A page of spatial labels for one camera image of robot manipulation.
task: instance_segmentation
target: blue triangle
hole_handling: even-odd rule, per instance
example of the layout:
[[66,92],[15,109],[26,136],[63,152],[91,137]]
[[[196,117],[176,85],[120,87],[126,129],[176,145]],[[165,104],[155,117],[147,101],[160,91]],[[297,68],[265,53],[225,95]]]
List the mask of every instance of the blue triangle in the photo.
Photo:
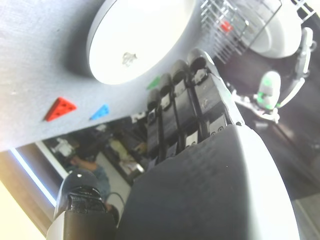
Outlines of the blue triangle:
[[90,120],[96,120],[108,114],[109,114],[109,107],[108,105],[104,104],[102,107],[100,107],[100,109],[95,114],[93,114]]

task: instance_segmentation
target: red triangle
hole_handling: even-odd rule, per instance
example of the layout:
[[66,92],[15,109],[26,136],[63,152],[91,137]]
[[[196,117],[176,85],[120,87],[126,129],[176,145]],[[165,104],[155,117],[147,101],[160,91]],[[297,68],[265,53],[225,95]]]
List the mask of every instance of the red triangle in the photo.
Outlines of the red triangle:
[[45,120],[50,122],[76,109],[76,105],[62,97],[58,97],[49,112],[46,114]]

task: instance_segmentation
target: person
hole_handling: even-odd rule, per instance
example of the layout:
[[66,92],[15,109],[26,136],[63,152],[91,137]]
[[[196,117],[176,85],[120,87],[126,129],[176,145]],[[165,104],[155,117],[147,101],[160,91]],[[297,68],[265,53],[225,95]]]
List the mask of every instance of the person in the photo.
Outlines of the person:
[[107,203],[111,187],[109,183],[109,178],[103,167],[94,161],[90,162],[83,160],[77,155],[71,159],[70,163],[75,167],[87,169],[95,175],[96,179],[98,180],[98,187],[102,202],[104,203],[107,212],[112,214],[115,224],[118,225],[120,218],[119,211],[114,205]]

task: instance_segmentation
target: person's arm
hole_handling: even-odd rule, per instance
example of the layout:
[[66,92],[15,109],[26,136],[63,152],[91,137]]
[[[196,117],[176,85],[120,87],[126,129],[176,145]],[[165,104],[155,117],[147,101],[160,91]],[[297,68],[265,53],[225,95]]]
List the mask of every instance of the person's arm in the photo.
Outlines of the person's arm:
[[74,156],[71,160],[72,165],[79,166],[79,168],[87,169],[91,172],[97,169],[97,164],[95,162],[89,162],[82,160],[78,156]]

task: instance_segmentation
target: triangular piece with holes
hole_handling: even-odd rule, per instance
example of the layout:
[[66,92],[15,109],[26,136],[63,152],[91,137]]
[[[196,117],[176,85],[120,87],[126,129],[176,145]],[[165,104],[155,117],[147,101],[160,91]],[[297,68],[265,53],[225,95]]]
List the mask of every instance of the triangular piece with holes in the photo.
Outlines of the triangular piece with holes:
[[76,109],[76,105],[64,99],[63,97],[58,97],[49,112],[46,114],[45,120],[50,122]]
[[90,120],[99,119],[105,115],[109,114],[109,107],[108,105],[104,104],[100,109],[90,118]]

